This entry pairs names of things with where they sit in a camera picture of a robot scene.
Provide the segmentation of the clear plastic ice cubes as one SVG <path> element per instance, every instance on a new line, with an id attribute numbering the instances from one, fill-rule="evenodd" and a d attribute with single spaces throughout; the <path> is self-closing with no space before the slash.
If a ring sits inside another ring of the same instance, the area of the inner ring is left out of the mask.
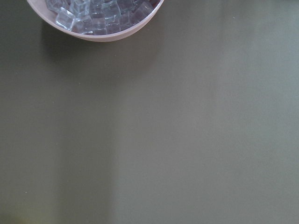
<path id="1" fill-rule="evenodd" d="M 108 35 L 146 18 L 158 0 L 46 0 L 56 25 L 83 35 Z"/>

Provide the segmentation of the pink bowl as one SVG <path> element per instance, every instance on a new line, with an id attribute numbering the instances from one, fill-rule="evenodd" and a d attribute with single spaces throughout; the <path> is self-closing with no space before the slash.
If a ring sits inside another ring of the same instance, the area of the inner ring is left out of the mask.
<path id="1" fill-rule="evenodd" d="M 164 0 L 158 0 L 157 3 L 154 5 L 153 11 L 145 17 L 141 22 L 135 24 L 134 26 L 120 31 L 118 33 L 114 34 L 108 34 L 108 35 L 85 35 L 85 34 L 78 34 L 69 30 L 66 30 L 60 26 L 58 26 L 55 23 L 55 14 L 54 12 L 51 12 L 47 7 L 46 3 L 44 0 L 27 0 L 27 3 L 30 5 L 30 7 L 35 11 L 35 13 L 42 18 L 46 23 L 48 23 L 50 26 L 53 28 L 60 30 L 61 32 L 68 34 L 70 36 L 82 39 L 82 40 L 87 40 L 87 41 L 92 41 L 92 42 L 113 42 L 113 41 L 118 41 L 124 38 L 127 38 L 139 30 L 141 30 L 144 26 L 146 26 L 152 18 L 156 15 L 160 7 L 163 5 Z"/>

